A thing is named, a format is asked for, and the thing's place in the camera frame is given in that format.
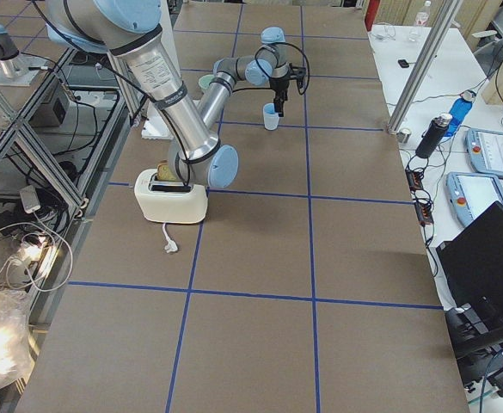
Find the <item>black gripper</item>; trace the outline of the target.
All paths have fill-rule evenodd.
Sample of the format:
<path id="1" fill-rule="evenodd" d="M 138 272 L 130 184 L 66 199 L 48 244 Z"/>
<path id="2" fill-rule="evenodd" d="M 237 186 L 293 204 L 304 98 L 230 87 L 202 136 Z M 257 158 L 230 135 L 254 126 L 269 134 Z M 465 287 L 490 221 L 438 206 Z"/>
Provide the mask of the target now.
<path id="1" fill-rule="evenodd" d="M 269 78 L 269 87 L 275 92 L 273 98 L 274 111 L 279 117 L 284 117 L 284 105 L 290 83 L 294 81 L 297 85 L 299 95 L 303 95 L 308 88 L 308 69 L 286 63 L 276 68 Z"/>

